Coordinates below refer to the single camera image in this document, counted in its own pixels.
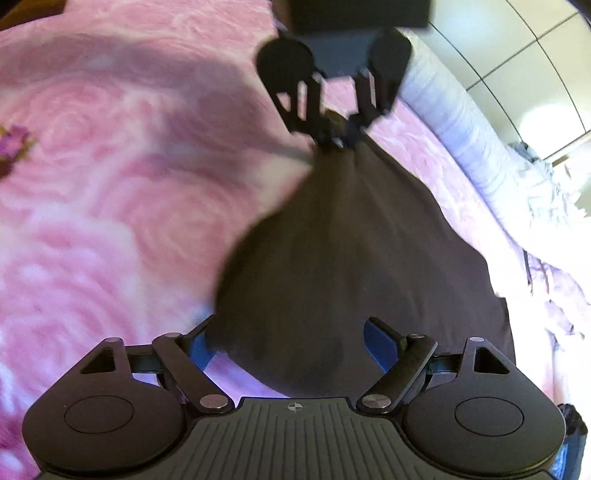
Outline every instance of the black cloth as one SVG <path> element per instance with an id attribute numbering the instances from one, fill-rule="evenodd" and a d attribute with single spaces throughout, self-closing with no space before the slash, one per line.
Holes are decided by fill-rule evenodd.
<path id="1" fill-rule="evenodd" d="M 231 255 L 209 345 L 292 397 L 356 399 L 380 378 L 363 342 L 372 316 L 432 336 L 439 351 L 486 337 L 514 361 L 485 260 L 421 181 L 368 137 L 314 165 Z"/>

